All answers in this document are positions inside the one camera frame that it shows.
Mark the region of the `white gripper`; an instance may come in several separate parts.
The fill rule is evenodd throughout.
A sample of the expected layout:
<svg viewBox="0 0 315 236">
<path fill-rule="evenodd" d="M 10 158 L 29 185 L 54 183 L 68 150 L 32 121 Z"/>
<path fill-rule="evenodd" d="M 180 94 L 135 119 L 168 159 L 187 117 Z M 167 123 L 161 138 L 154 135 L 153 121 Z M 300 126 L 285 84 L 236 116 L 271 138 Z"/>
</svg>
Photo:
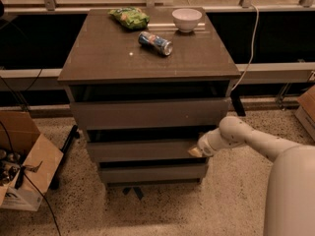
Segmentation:
<svg viewBox="0 0 315 236">
<path fill-rule="evenodd" d="M 219 138 L 219 132 L 207 132 L 198 140 L 196 147 L 188 149 L 188 153 L 194 157 L 214 156 L 219 151 L 217 148 Z"/>
</svg>

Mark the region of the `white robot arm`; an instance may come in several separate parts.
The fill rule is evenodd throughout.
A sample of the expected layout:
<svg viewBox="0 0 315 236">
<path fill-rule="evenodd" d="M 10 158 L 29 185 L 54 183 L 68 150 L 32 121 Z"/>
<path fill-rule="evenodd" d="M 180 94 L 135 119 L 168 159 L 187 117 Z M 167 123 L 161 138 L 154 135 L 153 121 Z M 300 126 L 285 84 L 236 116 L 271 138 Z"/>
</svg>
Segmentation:
<svg viewBox="0 0 315 236">
<path fill-rule="evenodd" d="M 258 131 L 235 116 L 188 149 L 195 157 L 248 146 L 272 163 L 265 202 L 264 236 L 315 236 L 315 147 Z"/>
</svg>

